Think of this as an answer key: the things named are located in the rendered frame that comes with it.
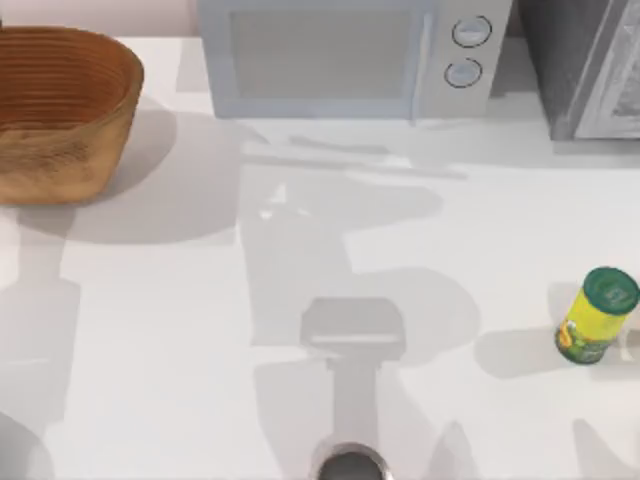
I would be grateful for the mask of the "microwave door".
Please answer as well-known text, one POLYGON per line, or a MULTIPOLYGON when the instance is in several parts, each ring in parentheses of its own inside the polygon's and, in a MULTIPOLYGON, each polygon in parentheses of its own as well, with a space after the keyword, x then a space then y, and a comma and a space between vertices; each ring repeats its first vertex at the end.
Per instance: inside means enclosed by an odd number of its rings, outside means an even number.
POLYGON ((219 118, 413 115, 432 0, 197 0, 219 118))

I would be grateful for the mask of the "pale microwave oven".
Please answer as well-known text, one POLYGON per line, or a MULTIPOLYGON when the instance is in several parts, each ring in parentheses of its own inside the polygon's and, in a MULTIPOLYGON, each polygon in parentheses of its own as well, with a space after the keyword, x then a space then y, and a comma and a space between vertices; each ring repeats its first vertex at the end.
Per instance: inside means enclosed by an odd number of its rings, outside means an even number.
POLYGON ((513 0, 432 0, 434 11, 422 35, 413 115, 406 120, 468 118, 484 112, 495 77, 513 0), (452 28, 463 18, 485 16, 491 37, 476 48, 462 48, 452 39, 452 28), (455 89, 444 80, 452 62, 472 58, 483 67, 478 83, 455 89))

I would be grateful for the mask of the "round microwave knob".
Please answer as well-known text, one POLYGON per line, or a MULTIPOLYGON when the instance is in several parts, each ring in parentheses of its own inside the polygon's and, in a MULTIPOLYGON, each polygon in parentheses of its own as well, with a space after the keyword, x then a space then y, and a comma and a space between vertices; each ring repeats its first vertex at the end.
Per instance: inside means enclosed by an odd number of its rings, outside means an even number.
POLYGON ((472 59, 464 58, 458 62, 450 63, 444 70, 444 80, 455 89, 472 87, 482 78, 482 65, 472 59))
POLYGON ((488 41, 491 34, 491 22, 481 15, 463 18, 452 28, 452 39, 462 48, 479 47, 488 41))

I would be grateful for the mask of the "grey metal cup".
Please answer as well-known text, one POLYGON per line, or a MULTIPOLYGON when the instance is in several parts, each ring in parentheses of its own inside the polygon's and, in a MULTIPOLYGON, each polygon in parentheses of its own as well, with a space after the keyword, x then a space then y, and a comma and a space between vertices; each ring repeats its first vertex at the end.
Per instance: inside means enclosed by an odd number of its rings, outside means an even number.
POLYGON ((334 445, 318 463, 314 480, 394 480, 386 460, 368 445, 334 445))

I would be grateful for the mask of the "brown woven basket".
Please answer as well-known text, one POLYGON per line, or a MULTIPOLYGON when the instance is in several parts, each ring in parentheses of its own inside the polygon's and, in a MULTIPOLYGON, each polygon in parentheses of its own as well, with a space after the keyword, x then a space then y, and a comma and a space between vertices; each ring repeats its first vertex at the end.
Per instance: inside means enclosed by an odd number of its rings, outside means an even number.
POLYGON ((72 204, 101 193, 143 82, 139 57, 104 34, 0 27, 0 205, 72 204))

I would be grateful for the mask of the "yellow and green can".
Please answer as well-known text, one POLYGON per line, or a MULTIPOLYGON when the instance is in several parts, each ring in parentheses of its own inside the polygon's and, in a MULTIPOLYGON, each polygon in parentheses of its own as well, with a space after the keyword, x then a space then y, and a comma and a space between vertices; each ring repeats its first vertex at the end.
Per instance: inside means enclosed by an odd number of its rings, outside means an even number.
POLYGON ((640 303, 640 286, 625 271, 591 270, 555 332, 558 351, 580 365, 600 362, 640 303))

